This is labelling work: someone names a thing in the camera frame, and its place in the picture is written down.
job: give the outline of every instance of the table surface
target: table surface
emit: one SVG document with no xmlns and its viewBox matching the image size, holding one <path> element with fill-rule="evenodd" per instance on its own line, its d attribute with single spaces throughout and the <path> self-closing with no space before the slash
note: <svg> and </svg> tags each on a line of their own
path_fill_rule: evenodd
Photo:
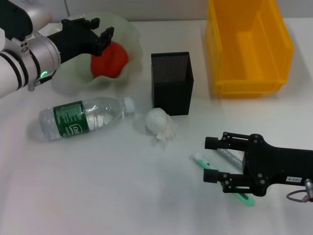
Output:
<svg viewBox="0 0 313 235">
<path fill-rule="evenodd" d="M 0 234 L 2 235 L 293 235 L 312 233 L 312 204 L 274 185 L 252 208 L 220 184 L 202 182 L 189 155 L 202 152 L 224 171 L 237 171 L 204 149 L 206 136 L 223 131 L 259 133 L 275 146 L 313 149 L 313 19 L 285 19 L 295 51 L 289 81 L 259 99 L 218 99 L 209 92 L 205 21 L 139 22 L 142 69 L 127 84 L 76 91 L 55 78 L 30 93 L 0 100 Z M 43 34 L 53 27 L 48 25 Z M 147 134 L 143 118 L 152 109 L 151 53 L 189 51 L 194 89 L 188 116 L 173 117 L 176 137 L 166 145 Z M 137 111 L 114 128 L 46 142 L 38 113 L 95 96 L 133 97 Z"/>
</svg>

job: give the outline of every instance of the yellow storage box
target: yellow storage box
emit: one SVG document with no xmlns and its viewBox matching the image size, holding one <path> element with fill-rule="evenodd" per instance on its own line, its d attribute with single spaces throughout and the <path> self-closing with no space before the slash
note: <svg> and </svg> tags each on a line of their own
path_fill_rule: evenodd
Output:
<svg viewBox="0 0 313 235">
<path fill-rule="evenodd" d="M 209 0 L 214 91 L 267 94 L 288 80 L 293 44 L 275 0 Z"/>
</svg>

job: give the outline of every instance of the red tomato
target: red tomato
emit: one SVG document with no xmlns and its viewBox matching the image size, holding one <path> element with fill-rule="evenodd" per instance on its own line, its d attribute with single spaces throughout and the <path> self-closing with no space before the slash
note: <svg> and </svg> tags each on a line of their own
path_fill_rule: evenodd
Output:
<svg viewBox="0 0 313 235">
<path fill-rule="evenodd" d="M 126 50 L 118 43 L 111 42 L 101 56 L 91 56 L 91 73 L 94 77 L 106 76 L 116 78 L 128 63 Z"/>
</svg>

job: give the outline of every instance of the water bottle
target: water bottle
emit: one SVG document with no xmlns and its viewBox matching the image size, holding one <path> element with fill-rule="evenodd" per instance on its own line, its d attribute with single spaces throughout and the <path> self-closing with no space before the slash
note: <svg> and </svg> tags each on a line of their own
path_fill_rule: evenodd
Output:
<svg viewBox="0 0 313 235">
<path fill-rule="evenodd" d="M 134 112 L 130 97 L 119 101 L 97 97 L 41 111 L 41 129 L 49 141 L 94 131 L 115 121 L 123 114 Z"/>
</svg>

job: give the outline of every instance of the black mesh pencil holder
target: black mesh pencil holder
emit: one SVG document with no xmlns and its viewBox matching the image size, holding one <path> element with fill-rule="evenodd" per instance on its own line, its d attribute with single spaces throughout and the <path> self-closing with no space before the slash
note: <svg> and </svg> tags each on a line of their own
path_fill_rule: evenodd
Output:
<svg viewBox="0 0 313 235">
<path fill-rule="evenodd" d="M 189 52 L 152 54 L 151 59 L 154 107 L 170 116 L 188 115 L 194 84 Z"/>
</svg>

